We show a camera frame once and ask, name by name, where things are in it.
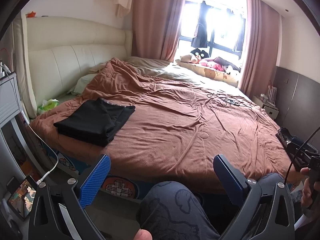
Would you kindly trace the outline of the person's right hand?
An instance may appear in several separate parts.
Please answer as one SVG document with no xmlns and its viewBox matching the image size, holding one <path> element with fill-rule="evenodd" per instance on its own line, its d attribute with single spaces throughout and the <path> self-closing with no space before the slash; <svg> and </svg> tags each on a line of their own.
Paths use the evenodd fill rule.
<svg viewBox="0 0 320 240">
<path fill-rule="evenodd" d="M 301 169 L 300 172 L 304 176 L 309 176 L 310 169 L 306 167 L 306 168 Z M 302 207 L 309 207 L 312 204 L 312 202 L 313 202 L 313 200 L 311 198 L 310 181 L 309 181 L 309 177 L 308 177 L 304 181 L 304 186 L 302 189 L 301 204 L 302 204 Z"/>
</svg>

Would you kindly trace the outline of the person's left hand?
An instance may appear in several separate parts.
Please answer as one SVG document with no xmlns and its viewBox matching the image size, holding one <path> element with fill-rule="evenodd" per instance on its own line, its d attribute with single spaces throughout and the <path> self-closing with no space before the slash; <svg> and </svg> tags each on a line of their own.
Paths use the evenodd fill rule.
<svg viewBox="0 0 320 240">
<path fill-rule="evenodd" d="M 152 235 L 147 230 L 139 229 L 133 240 L 152 240 Z"/>
</svg>

